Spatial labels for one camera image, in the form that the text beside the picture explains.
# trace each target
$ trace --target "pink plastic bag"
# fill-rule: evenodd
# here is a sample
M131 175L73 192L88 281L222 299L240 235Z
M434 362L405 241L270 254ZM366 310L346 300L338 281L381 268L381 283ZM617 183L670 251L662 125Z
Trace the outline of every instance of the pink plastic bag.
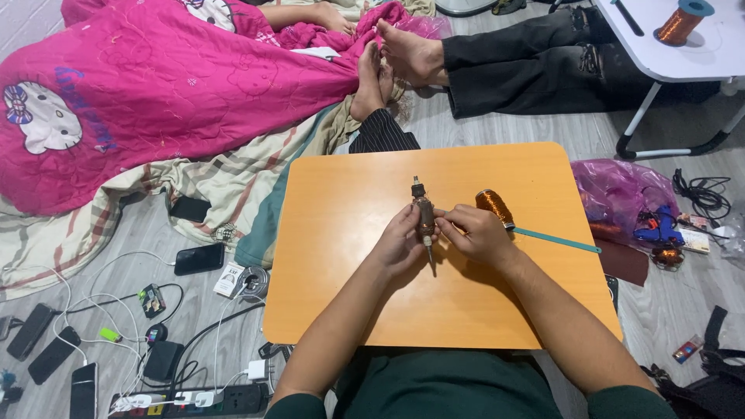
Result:
M571 163L592 235L623 245L644 246L633 238L640 212L668 205L680 214L670 179L634 163L611 159Z
M450 21L444 17L412 16L397 22L393 27L428 40L443 40L453 36Z

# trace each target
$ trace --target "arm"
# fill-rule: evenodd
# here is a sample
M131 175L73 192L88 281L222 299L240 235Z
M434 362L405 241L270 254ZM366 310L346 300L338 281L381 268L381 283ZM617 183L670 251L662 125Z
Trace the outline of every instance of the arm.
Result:
M295 393L326 396L357 349L391 278L424 252L414 231L418 221L416 205L407 205L391 220L357 271L303 333L282 372L272 404Z
M327 1L310 5L259 6L259 10L275 32L298 22L312 23L349 35L355 31L355 24L344 19Z
M457 205L435 216L458 250L512 286L551 358L585 395L617 385L657 392L610 330L510 241L496 215Z

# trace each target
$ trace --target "striped pants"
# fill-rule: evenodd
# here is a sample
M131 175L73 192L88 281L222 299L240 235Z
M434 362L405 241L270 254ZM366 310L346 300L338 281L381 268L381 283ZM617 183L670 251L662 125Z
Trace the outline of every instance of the striped pants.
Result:
M350 153L374 153L376 151L419 150L412 133L401 130L385 109L371 113L360 126L360 135L349 146Z

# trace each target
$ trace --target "green shirt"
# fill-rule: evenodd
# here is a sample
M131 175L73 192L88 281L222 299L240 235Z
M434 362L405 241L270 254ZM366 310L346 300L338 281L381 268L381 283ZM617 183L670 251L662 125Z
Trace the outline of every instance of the green shirt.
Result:
M337 398L334 418L562 418L531 362L475 351L355 355L337 384ZM631 385L598 391L587 404L591 419L676 419L662 398ZM326 419L326 410L315 396L293 394L265 418Z

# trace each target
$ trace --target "black pants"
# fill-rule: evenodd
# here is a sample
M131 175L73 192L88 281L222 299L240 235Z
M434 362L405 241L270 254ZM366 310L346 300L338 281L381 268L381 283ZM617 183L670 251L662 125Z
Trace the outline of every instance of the black pants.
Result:
M371 113L360 126L360 135L349 145L350 153L419 150L412 133L405 133L385 109Z
M453 117L637 109L642 73L596 7L562 9L499 31L443 40ZM700 102L719 84L664 84L655 104Z

